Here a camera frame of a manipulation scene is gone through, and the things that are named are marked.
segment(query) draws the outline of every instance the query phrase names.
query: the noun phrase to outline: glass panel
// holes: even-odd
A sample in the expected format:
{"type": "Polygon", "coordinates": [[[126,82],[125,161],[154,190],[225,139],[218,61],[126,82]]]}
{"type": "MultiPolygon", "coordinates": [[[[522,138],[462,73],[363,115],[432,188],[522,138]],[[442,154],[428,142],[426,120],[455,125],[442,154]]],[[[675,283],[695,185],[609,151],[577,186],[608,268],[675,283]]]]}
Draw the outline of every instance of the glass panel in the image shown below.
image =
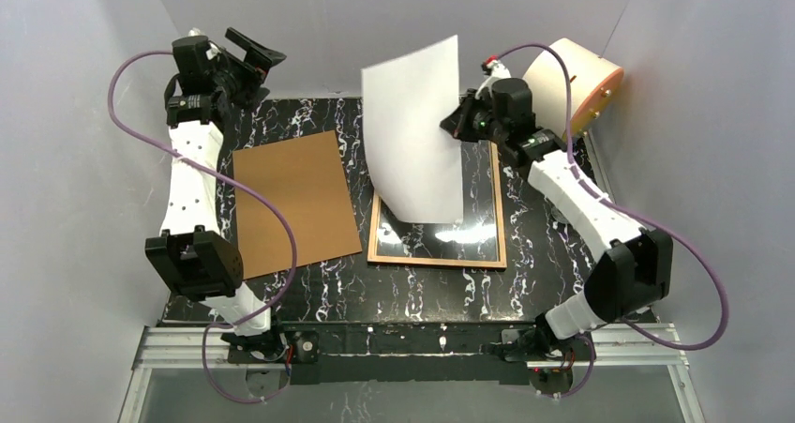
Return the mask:
{"type": "MultiPolygon", "coordinates": [[[[575,382],[584,371],[575,368],[575,382]]],[[[214,374],[230,393],[248,396],[244,370],[214,374]]],[[[268,393],[280,374],[252,372],[248,381],[268,393]]],[[[201,370],[155,370],[141,421],[683,421],[664,366],[597,367],[582,390],[557,403],[522,390],[488,382],[296,385],[267,404],[244,405],[219,396],[201,370]]]]}

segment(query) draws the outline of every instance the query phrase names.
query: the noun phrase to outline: wooden frame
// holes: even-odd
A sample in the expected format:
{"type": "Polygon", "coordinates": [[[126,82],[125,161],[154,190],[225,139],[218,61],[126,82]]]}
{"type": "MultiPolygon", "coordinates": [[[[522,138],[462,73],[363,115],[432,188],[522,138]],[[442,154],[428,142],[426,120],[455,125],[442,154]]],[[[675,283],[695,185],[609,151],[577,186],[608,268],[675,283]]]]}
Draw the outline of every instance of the wooden frame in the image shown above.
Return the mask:
{"type": "Polygon", "coordinates": [[[475,261],[459,259],[437,259],[430,257],[398,257],[384,256],[377,253],[378,250],[378,226],[379,216],[381,215],[381,197],[373,193],[372,215],[370,217],[370,233],[367,241],[367,261],[382,264],[419,264],[432,266],[468,266],[472,268],[506,268],[508,265],[505,250],[505,222],[503,218],[503,192],[500,182],[500,162],[497,153],[497,146],[494,143],[488,144],[489,159],[491,164],[491,191],[494,203],[494,222],[497,230],[497,260],[496,261],[475,261]]]}

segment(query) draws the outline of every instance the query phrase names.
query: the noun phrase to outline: red wire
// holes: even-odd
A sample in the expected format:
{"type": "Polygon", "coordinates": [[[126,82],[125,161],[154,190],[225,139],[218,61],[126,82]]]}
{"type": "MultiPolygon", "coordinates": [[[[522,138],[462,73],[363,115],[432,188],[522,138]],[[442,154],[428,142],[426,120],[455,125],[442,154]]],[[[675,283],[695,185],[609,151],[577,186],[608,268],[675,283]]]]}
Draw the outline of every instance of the red wire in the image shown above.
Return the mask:
{"type": "Polygon", "coordinates": [[[571,362],[569,363],[569,366],[568,366],[568,367],[566,367],[566,370],[565,370],[565,371],[569,371],[569,370],[571,370],[571,368],[572,368],[572,367],[574,367],[574,350],[572,350],[572,360],[571,360],[571,362]]]}
{"type": "Polygon", "coordinates": [[[285,365],[290,366],[290,361],[293,360],[293,346],[290,345],[290,351],[287,352],[287,361],[285,361],[285,365]]]}

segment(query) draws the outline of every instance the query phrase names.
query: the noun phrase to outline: cable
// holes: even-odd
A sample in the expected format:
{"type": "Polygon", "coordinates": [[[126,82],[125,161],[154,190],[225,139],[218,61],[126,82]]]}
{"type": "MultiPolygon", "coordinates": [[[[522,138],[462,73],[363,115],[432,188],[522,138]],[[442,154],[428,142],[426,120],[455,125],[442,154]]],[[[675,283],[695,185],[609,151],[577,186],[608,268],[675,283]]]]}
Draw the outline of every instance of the cable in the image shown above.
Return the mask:
{"type": "MultiPolygon", "coordinates": [[[[596,349],[593,348],[593,342],[581,334],[577,334],[575,336],[575,339],[582,340],[583,343],[588,345],[588,351],[591,353],[591,360],[588,362],[588,369],[585,370],[585,376],[582,377],[582,380],[579,383],[577,383],[577,385],[570,388],[569,391],[567,392],[553,393],[551,395],[542,393],[541,395],[554,399],[570,397],[575,393],[577,393],[583,386],[585,386],[585,383],[587,383],[588,379],[591,378],[591,372],[593,371],[593,364],[596,362],[596,349]]],[[[574,352],[572,351],[572,365],[570,365],[567,370],[571,370],[573,366],[574,366],[574,352]]]]}
{"type": "MultiPolygon", "coordinates": [[[[575,339],[582,340],[583,343],[588,345],[588,351],[590,353],[590,361],[588,362],[588,369],[585,370],[585,375],[582,377],[582,380],[580,380],[579,383],[577,383],[577,385],[570,388],[567,392],[563,393],[555,392],[550,394],[550,393],[542,393],[541,390],[535,390],[535,395],[552,398],[554,400],[559,400],[561,398],[568,398],[574,395],[575,393],[577,393],[580,389],[582,389],[582,387],[585,386],[585,383],[588,382],[589,378],[591,378],[591,373],[593,372],[593,364],[596,362],[596,349],[593,347],[593,342],[590,339],[588,339],[588,337],[582,334],[575,335],[575,339]]],[[[571,370],[572,367],[574,367],[574,351],[572,351],[572,363],[569,366],[569,368],[566,370],[571,370]]],[[[527,393],[527,389],[524,388],[516,388],[512,386],[506,386],[505,388],[519,393],[527,393]]]]}
{"type": "Polygon", "coordinates": [[[574,348],[572,348],[571,353],[572,353],[572,360],[571,362],[569,362],[569,366],[563,369],[563,371],[569,371],[571,370],[572,367],[574,367],[574,361],[575,361],[574,348]]]}
{"type": "Polygon", "coordinates": [[[290,361],[293,360],[293,346],[290,345],[290,351],[287,353],[287,358],[284,359],[284,370],[287,371],[287,377],[291,375],[290,361]]]}
{"type": "Polygon", "coordinates": [[[170,146],[164,144],[163,142],[155,140],[155,139],[153,139],[151,137],[143,135],[140,132],[137,132],[137,131],[133,130],[132,128],[129,128],[127,125],[122,123],[121,120],[119,120],[118,116],[116,116],[116,110],[115,110],[115,107],[113,105],[113,94],[115,93],[116,85],[119,82],[119,78],[121,77],[122,73],[130,65],[132,65],[136,61],[138,61],[140,59],[143,59],[144,57],[148,57],[150,55],[172,55],[172,53],[168,52],[168,51],[147,51],[147,52],[144,52],[144,53],[138,53],[138,54],[133,55],[132,57],[130,57],[128,60],[126,60],[116,70],[116,72],[113,74],[113,77],[111,78],[111,85],[108,88],[108,114],[111,116],[111,120],[113,121],[113,123],[118,128],[120,128],[121,130],[123,130],[127,134],[131,135],[132,137],[135,137],[136,139],[138,139],[138,140],[140,140],[140,141],[142,141],[142,142],[144,142],[146,144],[150,144],[150,145],[154,146],[155,148],[157,148],[157,149],[159,149],[159,150],[161,150],[161,151],[163,151],[165,153],[170,154],[175,159],[178,159],[180,161],[185,162],[187,165],[190,165],[191,167],[195,168],[196,170],[199,170],[200,172],[202,172],[204,174],[209,174],[209,175],[215,177],[215,179],[217,179],[217,180],[219,180],[221,182],[224,182],[224,183],[226,183],[226,184],[228,184],[230,186],[233,186],[235,188],[241,189],[245,193],[248,193],[255,200],[259,201],[265,207],[270,209],[271,212],[273,212],[274,216],[276,216],[276,218],[279,220],[281,225],[284,227],[284,231],[287,233],[287,237],[290,239],[290,248],[292,249],[292,263],[291,263],[291,266],[290,266],[290,271],[287,274],[287,279],[284,281],[284,285],[281,287],[281,289],[279,289],[279,291],[267,303],[265,303],[264,306],[262,306],[261,308],[259,308],[257,310],[254,310],[249,315],[246,315],[246,316],[242,317],[241,319],[237,320],[236,322],[233,322],[231,325],[228,324],[228,323],[211,323],[210,325],[208,325],[204,329],[204,333],[202,335],[202,367],[204,369],[204,373],[207,376],[207,381],[218,392],[218,394],[220,394],[221,396],[223,396],[227,400],[232,400],[234,402],[239,402],[239,403],[242,403],[242,404],[256,404],[256,403],[260,403],[260,402],[263,402],[263,401],[266,401],[266,400],[270,400],[271,398],[273,398],[276,395],[278,395],[279,393],[281,393],[281,391],[284,390],[284,388],[281,388],[280,390],[277,390],[275,393],[272,393],[271,395],[268,395],[266,397],[262,397],[259,400],[251,400],[251,399],[237,398],[234,395],[231,395],[231,394],[227,393],[224,389],[221,388],[220,385],[218,385],[218,383],[216,382],[215,378],[213,378],[213,374],[210,372],[209,367],[207,366],[207,336],[210,333],[210,329],[212,329],[214,327],[215,328],[219,328],[219,329],[231,329],[231,328],[234,328],[236,325],[241,325],[241,324],[247,322],[248,320],[251,320],[252,318],[256,317],[257,315],[260,315],[261,313],[265,312],[266,310],[272,308],[281,299],[281,297],[284,296],[285,292],[290,287],[290,284],[293,283],[293,278],[295,277],[295,268],[296,268],[296,265],[298,264],[298,247],[295,246],[295,236],[293,235],[293,229],[291,229],[290,224],[288,224],[287,220],[284,218],[283,215],[281,215],[281,213],[278,211],[278,209],[276,209],[260,193],[257,193],[256,190],[250,188],[249,186],[246,186],[245,184],[241,184],[240,182],[235,181],[234,179],[230,178],[229,176],[227,176],[225,174],[221,174],[221,173],[216,172],[215,170],[211,170],[211,169],[209,169],[209,168],[207,168],[207,167],[205,167],[205,166],[203,166],[203,165],[201,165],[201,164],[199,164],[199,163],[197,163],[197,162],[195,162],[195,161],[193,161],[191,159],[187,159],[187,158],[182,157],[182,155],[180,155],[178,152],[176,152],[175,150],[171,149],[170,146]]]}
{"type": "Polygon", "coordinates": [[[282,357],[284,357],[284,355],[285,355],[285,354],[287,354],[287,350],[289,350],[289,349],[290,349],[290,348],[288,348],[287,346],[285,346],[285,347],[284,347],[284,349],[283,349],[283,350],[281,350],[281,353],[280,353],[279,355],[277,355],[276,357],[266,358],[266,359],[264,359],[264,361],[265,361],[265,362],[276,362],[277,360],[279,360],[279,359],[281,359],[282,357]]]}
{"type": "Polygon", "coordinates": [[[561,361],[561,365],[558,367],[558,370],[563,371],[566,367],[566,362],[568,361],[568,353],[563,353],[563,361],[561,361]]]}
{"type": "Polygon", "coordinates": [[[569,71],[566,68],[566,64],[563,62],[563,58],[560,57],[557,53],[555,53],[555,51],[552,48],[548,47],[547,45],[542,45],[540,43],[528,43],[525,45],[516,46],[502,54],[497,55],[496,58],[502,59],[506,55],[513,53],[514,51],[521,50],[523,48],[541,48],[542,50],[552,54],[552,56],[555,57],[555,60],[557,60],[558,63],[561,64],[561,69],[563,70],[563,77],[565,79],[565,86],[566,86],[566,150],[567,150],[566,156],[568,157],[572,175],[575,177],[577,182],[583,187],[583,189],[585,189],[586,192],[588,192],[588,194],[593,196],[594,199],[598,200],[600,204],[616,212],[625,214],[627,217],[636,219],[641,223],[659,229],[660,231],[670,235],[671,238],[679,242],[683,247],[685,247],[688,251],[690,251],[690,253],[693,254],[693,256],[701,263],[701,265],[707,271],[707,274],[710,276],[710,279],[712,280],[712,283],[715,286],[715,290],[718,293],[718,298],[720,299],[720,305],[721,305],[720,323],[718,323],[718,327],[717,329],[715,329],[714,334],[712,334],[708,339],[700,343],[694,343],[694,344],[674,343],[672,341],[660,339],[659,337],[655,336],[646,329],[643,329],[642,327],[628,321],[626,318],[622,317],[622,322],[635,329],[637,332],[645,336],[647,339],[652,340],[668,348],[673,348],[674,350],[696,351],[696,350],[703,350],[704,348],[708,348],[714,345],[718,340],[720,340],[721,337],[723,337],[724,333],[726,332],[726,328],[728,326],[728,296],[726,293],[726,287],[724,286],[723,282],[718,278],[717,273],[715,273],[714,269],[707,262],[707,260],[701,254],[701,252],[693,244],[687,241],[683,236],[677,234],[675,231],[668,228],[667,226],[664,226],[654,221],[653,219],[647,219],[646,217],[643,217],[642,215],[638,214],[635,211],[629,210],[625,207],[621,207],[611,202],[603,194],[597,192],[594,189],[591,189],[591,187],[588,184],[586,184],[585,181],[582,180],[582,178],[580,177],[582,171],[579,169],[579,166],[574,160],[574,147],[572,143],[573,138],[571,130],[571,112],[572,112],[571,81],[569,80],[569,71]]]}

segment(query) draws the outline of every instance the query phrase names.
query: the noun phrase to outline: black marble surface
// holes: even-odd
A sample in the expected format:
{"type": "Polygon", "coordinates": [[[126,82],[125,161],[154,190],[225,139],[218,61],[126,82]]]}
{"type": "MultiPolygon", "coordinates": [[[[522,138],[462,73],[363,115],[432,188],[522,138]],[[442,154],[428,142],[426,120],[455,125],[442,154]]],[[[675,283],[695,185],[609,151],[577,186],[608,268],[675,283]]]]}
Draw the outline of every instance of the black marble surface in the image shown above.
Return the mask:
{"type": "MultiPolygon", "coordinates": [[[[582,239],[552,217],[551,205],[509,167],[501,167],[508,266],[471,268],[368,264],[373,189],[362,145],[358,98],[264,100],[240,112],[225,131],[219,169],[233,172],[232,151],[326,130],[337,132],[363,252],[300,267],[277,307],[285,321],[470,322],[529,321],[581,290],[593,262],[582,239]]],[[[581,146],[577,159],[591,168],[581,146]]],[[[223,235],[234,241],[233,189],[219,184],[217,212],[223,235]]],[[[258,296],[272,296],[286,272],[251,279],[258,296]]],[[[164,323],[216,319],[201,304],[172,296],[164,323]]]]}
{"type": "Polygon", "coordinates": [[[500,260],[491,149],[488,142],[461,144],[463,220],[453,224],[410,224],[381,203],[376,255],[405,259],[500,260]]]}

